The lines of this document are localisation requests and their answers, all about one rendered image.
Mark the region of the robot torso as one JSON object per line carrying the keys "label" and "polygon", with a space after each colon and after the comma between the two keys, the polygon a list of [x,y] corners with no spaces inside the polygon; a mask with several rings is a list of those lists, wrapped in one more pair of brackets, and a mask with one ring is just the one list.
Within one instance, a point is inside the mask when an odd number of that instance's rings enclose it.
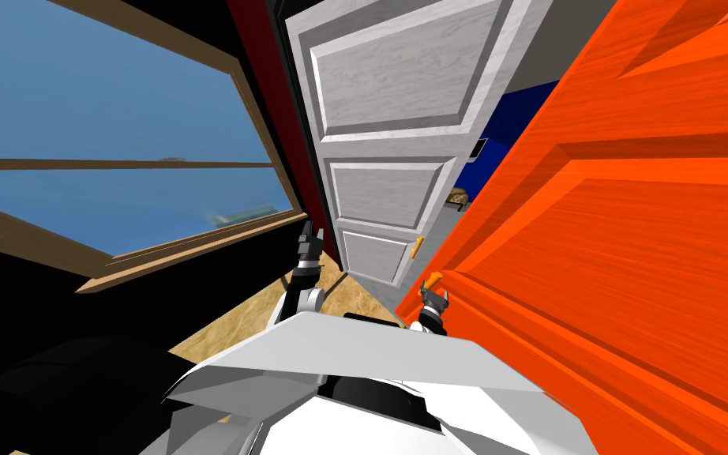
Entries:
{"label": "robot torso", "polygon": [[196,365],[167,455],[599,455],[580,420],[484,348],[303,312]]}

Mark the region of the white panelled door leaf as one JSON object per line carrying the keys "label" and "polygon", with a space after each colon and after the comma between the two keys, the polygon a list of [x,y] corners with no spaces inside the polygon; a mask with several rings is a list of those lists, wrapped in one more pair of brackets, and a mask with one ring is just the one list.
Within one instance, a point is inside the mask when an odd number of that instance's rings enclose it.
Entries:
{"label": "white panelled door leaf", "polygon": [[553,0],[323,0],[285,27],[340,264],[398,286]]}

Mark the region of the orange wooden door leaf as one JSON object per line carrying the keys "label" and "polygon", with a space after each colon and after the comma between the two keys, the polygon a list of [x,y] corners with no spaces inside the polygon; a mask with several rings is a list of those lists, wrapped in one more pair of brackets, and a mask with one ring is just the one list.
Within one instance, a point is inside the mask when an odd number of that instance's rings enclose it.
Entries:
{"label": "orange wooden door leaf", "polygon": [[728,455],[728,0],[617,0],[426,271],[600,455]]}

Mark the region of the wooden framed window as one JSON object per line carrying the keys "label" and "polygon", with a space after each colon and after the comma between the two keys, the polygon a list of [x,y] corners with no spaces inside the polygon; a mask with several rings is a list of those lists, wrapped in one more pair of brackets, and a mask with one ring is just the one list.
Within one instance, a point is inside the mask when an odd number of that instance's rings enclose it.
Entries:
{"label": "wooden framed window", "polygon": [[91,293],[304,218],[226,0],[0,0],[0,254]]}

